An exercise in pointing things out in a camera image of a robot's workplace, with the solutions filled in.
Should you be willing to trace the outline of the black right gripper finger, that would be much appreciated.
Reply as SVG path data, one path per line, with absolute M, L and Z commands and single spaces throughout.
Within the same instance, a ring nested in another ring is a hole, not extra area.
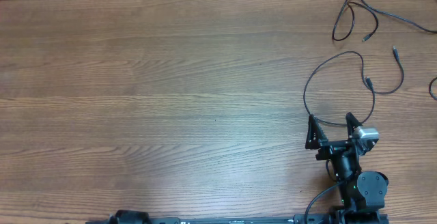
M 346 127 L 348 129 L 348 140 L 353 140 L 358 137 L 355 130 L 358 129 L 362 124 L 357 120 L 357 118 L 351 113 L 346 114 Z
M 324 147 L 328 143 L 328 138 L 324 134 L 322 127 L 314 115 L 310 115 L 308 119 L 307 138 L 305 141 L 306 150 L 317 150 Z

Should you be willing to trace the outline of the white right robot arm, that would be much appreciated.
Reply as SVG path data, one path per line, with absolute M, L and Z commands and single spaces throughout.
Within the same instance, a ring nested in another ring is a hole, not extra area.
M 363 171 L 360 157 L 370 152 L 380 135 L 376 128 L 363 126 L 351 113 L 346 115 L 348 138 L 330 141 L 318 119 L 309 116 L 305 148 L 316 150 L 315 158 L 332 168 L 330 176 L 335 184 L 311 200 L 303 215 L 304 223 L 388 223 L 387 215 L 380 214 L 385 205 L 388 178 L 378 171 Z M 341 205 L 333 206 L 326 214 L 310 214 L 312 205 L 334 189 L 339 190 Z

